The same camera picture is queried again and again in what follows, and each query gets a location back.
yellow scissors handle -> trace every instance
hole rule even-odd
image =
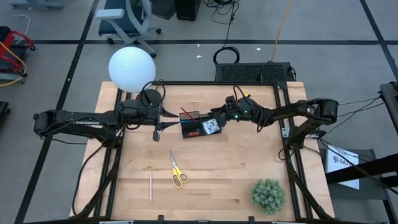
[[[177,188],[181,188],[183,183],[187,183],[189,177],[187,174],[184,174],[180,171],[179,168],[173,168],[173,176],[172,176],[173,184]]]

gray floor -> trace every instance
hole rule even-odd
[[[396,0],[367,0],[369,8],[385,40],[398,40]],[[11,9],[0,2],[0,26],[25,31],[26,14],[32,24],[28,36],[34,40],[78,40],[81,37],[93,0],[64,1],[65,9],[57,12]],[[230,39],[275,39],[287,0],[242,1],[231,26]],[[98,9],[104,5],[100,0]],[[161,35],[148,39],[224,39],[227,26],[211,21],[212,9],[201,5],[195,22],[154,19],[162,26]],[[215,17],[227,21],[227,17]],[[87,40],[103,40],[98,36],[99,21],[91,24]],[[359,0],[294,1],[286,20],[283,40],[377,40]],[[266,62],[273,45],[237,44],[241,62]],[[12,223],[22,201],[27,183],[39,155],[42,141],[33,133],[33,114],[54,109],[77,45],[38,45],[28,52],[25,61],[29,77],[24,85],[0,88],[0,100],[11,104],[12,113],[0,132],[0,223]],[[93,111],[101,82],[109,80],[107,67],[112,54],[122,45],[84,45],[65,110]],[[157,78],[164,80],[214,80],[213,54],[218,44],[153,45],[157,52]],[[398,46],[388,46],[398,58]],[[234,56],[219,55],[220,62]],[[276,62],[290,62],[304,82],[309,98],[327,97],[341,103],[377,96],[379,85],[395,77],[380,45],[279,45]],[[342,112],[359,105],[346,106]],[[60,136],[83,142],[82,138]],[[358,113],[353,119],[325,137],[343,148],[375,149],[377,156],[397,152],[398,136],[385,107]],[[42,175],[25,221],[67,218],[72,203],[77,173],[83,159],[84,146],[52,142]],[[398,205],[395,195],[394,203]],[[356,222],[386,221],[382,203],[333,199],[336,216]]]

scissors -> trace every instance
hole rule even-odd
[[[173,184],[177,188],[182,188],[182,185],[184,183],[188,182],[188,179],[189,179],[188,175],[181,172],[180,169],[177,167],[177,163],[175,162],[173,151],[171,151],[171,150],[170,150],[170,160],[172,161],[172,165],[173,165],[173,176],[172,176]]]

white paper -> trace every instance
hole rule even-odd
[[[344,169],[351,166],[351,164],[345,161],[342,158],[342,156],[344,156],[344,158],[346,158],[353,164],[358,165],[359,162],[358,154],[331,145],[328,145],[328,147],[333,151],[337,152],[339,155],[335,154],[331,150],[328,150],[328,152],[326,153],[326,173]],[[359,179],[344,181],[340,182],[339,184],[359,190]]]

small box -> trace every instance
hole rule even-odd
[[[199,111],[180,113],[180,124],[183,138],[192,138],[210,134],[221,133],[221,126],[218,124],[213,113],[200,114]]]

